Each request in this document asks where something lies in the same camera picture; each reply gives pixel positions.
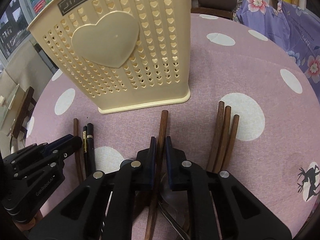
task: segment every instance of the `basket base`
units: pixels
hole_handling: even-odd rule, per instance
[[[180,103],[187,102],[189,100],[190,96],[191,96],[191,93],[190,93],[190,89],[188,88],[188,93],[183,98],[163,100],[163,101],[144,103],[144,104],[138,104],[138,105],[132,105],[132,106],[117,107],[117,108],[106,109],[106,110],[102,110],[102,109],[98,108],[98,110],[101,114],[111,114],[111,113],[124,112],[124,111],[129,111],[129,110],[134,110],[134,109],[142,109],[142,108],[153,107],[153,106],[180,104]]]

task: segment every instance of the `basket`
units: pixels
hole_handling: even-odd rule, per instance
[[[28,30],[107,114],[190,98],[190,9],[191,0],[52,0]]]

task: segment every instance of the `pink tablecloth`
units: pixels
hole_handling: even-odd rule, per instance
[[[97,168],[111,172],[134,158],[157,136],[161,110],[169,110],[167,134],[189,160],[205,167],[219,100],[231,105],[240,124],[229,171],[279,217],[295,236],[316,201],[320,176],[320,107],[305,75],[272,41],[222,18],[192,15],[191,98],[183,104],[101,115],[66,76],[55,74],[29,125],[27,145],[52,142],[80,127],[95,126]],[[310,170],[315,184],[301,174]],[[47,214],[77,185],[74,157],[65,181],[42,207]],[[148,209],[135,222],[132,239],[143,239]],[[154,240],[176,237],[158,216]]]

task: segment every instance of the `wooden chopstick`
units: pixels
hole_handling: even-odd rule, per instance
[[[73,136],[79,136],[79,121],[77,118],[73,119]],[[80,151],[75,151],[75,160],[76,160],[76,170],[78,175],[79,184],[84,181],[83,173],[82,173],[82,164],[80,158]]]
[[[216,156],[216,160],[213,166],[213,173],[218,173],[221,170],[223,159],[225,156],[227,143],[228,143],[228,135],[229,135],[229,126],[230,126],[230,118],[231,118],[231,106],[226,106],[224,111],[224,120],[223,120],[223,129],[221,135],[221,141],[218,149],[218,154]]]
[[[216,127],[214,129],[211,151],[209,154],[209,159],[208,159],[207,168],[206,168],[206,171],[209,171],[209,172],[213,171],[213,166],[214,166],[218,149],[219,149],[219,143],[220,143],[221,133],[223,129],[223,112],[224,112],[224,102],[220,101],[218,106]]]
[[[156,225],[157,218],[157,205],[158,205],[158,192],[161,181],[161,169],[162,169],[162,161],[163,161],[163,151],[164,151],[164,143],[165,143],[165,134],[167,131],[167,122],[168,122],[168,111],[163,110],[161,113],[161,121],[159,128],[159,137],[158,144],[156,150],[156,174],[155,174],[155,183],[151,195],[151,202],[149,206],[148,213],[148,221],[146,228],[145,240],[151,240],[153,236],[153,231]]]
[[[236,135],[237,135],[237,131],[238,131],[238,124],[239,124],[239,115],[235,114],[235,116],[233,117],[233,122],[232,122],[232,127],[231,127],[231,134],[230,134],[230,138],[229,138],[229,143],[228,143],[228,147],[226,150],[226,154],[224,156],[224,160],[222,163],[222,170],[226,170],[229,166],[229,162],[231,159],[231,155],[232,155],[232,150],[233,147],[235,145],[235,141],[236,141]]]

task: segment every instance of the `red label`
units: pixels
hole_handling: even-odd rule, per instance
[[[45,0],[40,0],[35,6],[34,6],[34,10],[35,13],[37,14],[39,11],[41,11],[41,9],[45,6]]]

